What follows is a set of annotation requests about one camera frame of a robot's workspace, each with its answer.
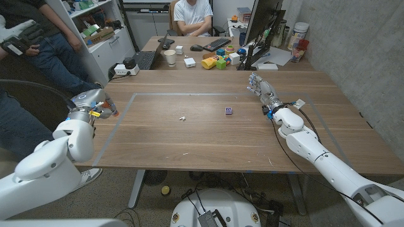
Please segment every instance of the jeans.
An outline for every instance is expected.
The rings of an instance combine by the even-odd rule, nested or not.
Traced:
[[[30,64],[40,69],[45,77],[55,85],[73,95],[100,88],[96,84],[86,82],[88,74],[80,57],[62,34],[45,37],[39,42],[39,45],[38,55],[23,56]]]
[[[30,155],[42,141],[53,140],[52,132],[2,88],[0,107],[0,148],[22,159]]]

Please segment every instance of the small purple block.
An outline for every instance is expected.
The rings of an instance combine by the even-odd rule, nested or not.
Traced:
[[[232,107],[226,107],[226,115],[231,115],[233,113]]]

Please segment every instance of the paper cup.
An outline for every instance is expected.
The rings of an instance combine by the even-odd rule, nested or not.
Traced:
[[[175,50],[166,50],[166,51],[164,51],[164,55],[165,55],[165,59],[169,63],[169,66],[174,67],[175,66],[175,57],[176,57]]]

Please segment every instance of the person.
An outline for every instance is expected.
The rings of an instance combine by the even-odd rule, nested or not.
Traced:
[[[0,15],[6,19],[6,28],[27,20],[40,24],[44,39],[31,45],[23,57],[55,85],[73,95],[100,88],[86,81],[88,74],[76,54],[81,48],[80,41],[44,0],[2,0]],[[0,60],[7,54],[0,48]],[[52,132],[1,87],[0,105],[0,147],[22,159],[31,154],[37,144],[53,140]],[[81,182],[74,190],[94,181],[101,172],[101,168],[82,172]]]
[[[185,36],[210,36],[212,16],[208,0],[180,0],[174,7],[174,21]]]
[[[6,28],[28,20],[40,25],[44,39],[21,56],[49,81],[73,95],[100,88],[99,84],[87,81],[88,74],[77,54],[81,42],[44,0],[2,0],[0,15],[6,19]]]

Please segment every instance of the desk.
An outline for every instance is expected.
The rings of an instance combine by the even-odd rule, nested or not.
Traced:
[[[163,38],[163,37],[152,37],[150,38],[149,42],[145,45],[142,51],[156,51],[156,48],[159,45],[159,42],[157,41],[158,39]],[[154,69],[159,69],[159,70],[203,70],[204,73],[207,73],[208,71],[220,71],[216,67],[213,67],[212,69],[204,69],[201,65],[201,61],[203,60],[203,55],[210,53],[207,50],[202,50],[201,52],[199,51],[190,51],[189,48],[191,48],[192,45],[198,44],[201,46],[204,46],[206,44],[209,44],[212,41],[215,41],[218,37],[167,37],[169,39],[174,40],[175,42],[171,44],[170,50],[175,50],[175,47],[177,45],[181,45],[184,47],[184,53],[182,55],[177,55],[176,59],[176,65],[175,67],[169,67],[167,61],[165,60],[162,51],[161,55],[158,59],[157,62],[154,65]],[[239,38],[238,37],[228,37],[229,39],[233,38],[233,41],[229,45],[233,45],[235,50],[238,50],[240,48],[239,45]],[[196,62],[196,67],[190,67],[187,68],[184,63],[184,58],[185,55],[188,55],[189,57],[192,57],[195,62]],[[229,64],[226,66],[225,69],[222,69],[221,71],[235,71],[237,66],[232,66]],[[293,62],[288,62],[284,66],[278,66],[279,71],[315,71],[314,68],[311,66],[310,62],[303,57],[298,63],[293,63]]]
[[[238,37],[238,36],[240,35],[240,33],[233,34],[233,31],[232,31],[232,29],[231,29],[233,26],[235,26],[235,27],[243,26],[244,28],[247,28],[246,25],[248,25],[248,23],[244,24],[244,23],[242,23],[242,22],[240,22],[240,21],[237,21],[237,22],[234,23],[234,22],[232,22],[232,19],[231,19],[231,18],[227,18],[227,27],[228,27],[228,29],[229,29],[229,36],[230,36],[230,37],[233,37],[233,36]]]
[[[258,97],[246,90],[251,72],[192,72],[141,71],[137,76],[109,83],[106,91],[121,111],[120,124],[117,125],[119,119],[112,117],[96,121],[97,152],[91,162],[81,165],[148,170],[298,171],[280,149],[272,124],[261,113]],[[325,73],[258,74],[276,88],[283,101],[303,99],[307,103],[303,110],[316,126],[323,144],[351,163],[357,172],[404,173],[403,163]],[[226,116],[225,107],[232,107],[233,115]],[[184,122],[179,120],[182,116],[186,116]],[[114,135],[102,151],[114,128]],[[305,172],[317,173],[309,162],[288,149],[287,152]]]

